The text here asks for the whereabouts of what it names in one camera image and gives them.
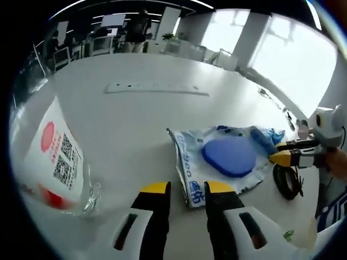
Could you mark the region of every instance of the white table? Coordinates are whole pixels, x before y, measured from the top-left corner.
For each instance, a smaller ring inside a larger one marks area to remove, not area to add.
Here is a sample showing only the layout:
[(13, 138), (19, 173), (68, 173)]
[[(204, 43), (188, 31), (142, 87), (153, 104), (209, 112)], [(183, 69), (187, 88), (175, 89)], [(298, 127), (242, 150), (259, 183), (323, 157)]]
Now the white table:
[[(166, 128), (199, 129), (212, 125), (260, 125), (285, 129), (283, 113), (258, 94), (256, 84), (237, 73), (196, 61), (155, 54), (113, 54), (77, 60), (55, 75), (56, 91), (66, 121), (74, 132), (94, 175), (102, 181), (100, 206), (130, 207), (141, 187), (171, 181), (170, 232), (164, 259), (213, 259), (204, 209), (189, 210), (175, 171), (175, 148)], [(208, 96), (173, 93), (104, 94), (117, 80), (198, 86)], [(285, 200), (272, 173), (241, 196), (303, 245), (314, 216), (319, 177), (316, 168), (299, 170), (304, 197)], [(81, 221), (26, 199), (44, 236), (65, 258), (84, 259), (102, 220)]]

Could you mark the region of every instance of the bottle label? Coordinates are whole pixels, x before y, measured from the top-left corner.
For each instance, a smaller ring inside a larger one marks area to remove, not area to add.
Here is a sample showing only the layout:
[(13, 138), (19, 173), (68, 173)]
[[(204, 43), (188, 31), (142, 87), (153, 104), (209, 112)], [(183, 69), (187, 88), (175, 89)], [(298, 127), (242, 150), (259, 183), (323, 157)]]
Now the bottle label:
[(23, 162), (25, 191), (49, 206), (68, 209), (83, 188), (83, 153), (55, 97), (47, 109)]

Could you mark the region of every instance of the blue oval sponge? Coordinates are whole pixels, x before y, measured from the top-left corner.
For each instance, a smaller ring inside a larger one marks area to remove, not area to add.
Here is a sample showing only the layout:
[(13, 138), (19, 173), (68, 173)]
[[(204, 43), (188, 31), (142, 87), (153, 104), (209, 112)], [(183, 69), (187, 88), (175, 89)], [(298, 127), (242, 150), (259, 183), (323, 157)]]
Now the blue oval sponge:
[(249, 174), (256, 161), (255, 149), (244, 136), (209, 141), (202, 148), (202, 156), (219, 172), (233, 178)]

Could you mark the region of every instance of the coiled black cable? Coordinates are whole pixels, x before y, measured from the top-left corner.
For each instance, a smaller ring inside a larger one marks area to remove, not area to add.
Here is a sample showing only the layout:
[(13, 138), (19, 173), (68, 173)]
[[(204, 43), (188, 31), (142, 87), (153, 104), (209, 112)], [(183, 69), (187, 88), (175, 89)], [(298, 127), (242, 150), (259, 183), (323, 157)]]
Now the coiled black cable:
[[(292, 183), (292, 188), (289, 187), (286, 176), (289, 177)], [(295, 167), (294, 171), (290, 167), (282, 167), (275, 164), (273, 168), (273, 179), (279, 192), (285, 199), (293, 200), (298, 193), (300, 193), (302, 197), (304, 196), (302, 190), (304, 179), (301, 179), (301, 177), (298, 175), (297, 167)]]

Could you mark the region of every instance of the clear plastic bottle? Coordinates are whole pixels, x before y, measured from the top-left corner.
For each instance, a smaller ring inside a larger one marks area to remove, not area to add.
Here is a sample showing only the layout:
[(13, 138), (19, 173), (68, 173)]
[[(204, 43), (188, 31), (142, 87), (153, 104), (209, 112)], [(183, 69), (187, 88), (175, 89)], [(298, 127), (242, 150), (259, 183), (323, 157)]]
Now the clear plastic bottle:
[(100, 184), (67, 126), (54, 92), (54, 76), (36, 53), (16, 80), (10, 115), (12, 171), (20, 188), (64, 213), (90, 216)]

